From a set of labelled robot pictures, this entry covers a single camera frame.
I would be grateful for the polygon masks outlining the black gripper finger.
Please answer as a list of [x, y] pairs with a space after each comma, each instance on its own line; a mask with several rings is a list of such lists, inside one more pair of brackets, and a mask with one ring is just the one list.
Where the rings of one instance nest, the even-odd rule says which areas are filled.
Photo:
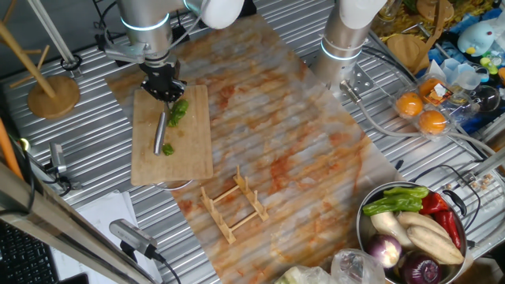
[[142, 89], [144, 89], [147, 93], [149, 93], [152, 97], [154, 97], [158, 101], [162, 101], [162, 102], [165, 101], [165, 97], [164, 97], [165, 92], [160, 91], [157, 88], [155, 88], [149, 80], [144, 80], [140, 86]]
[[179, 100], [186, 88], [186, 82], [183, 80], [172, 80], [169, 83], [168, 90], [165, 92], [165, 99], [164, 101], [167, 103], [173, 103]]

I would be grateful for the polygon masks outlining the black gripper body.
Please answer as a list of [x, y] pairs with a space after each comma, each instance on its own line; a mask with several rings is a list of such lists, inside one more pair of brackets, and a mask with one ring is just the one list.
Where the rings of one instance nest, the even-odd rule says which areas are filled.
[[146, 75], [141, 87], [146, 91], [181, 91], [181, 82], [178, 80], [180, 65], [177, 59], [157, 66], [141, 64], [140, 69]]

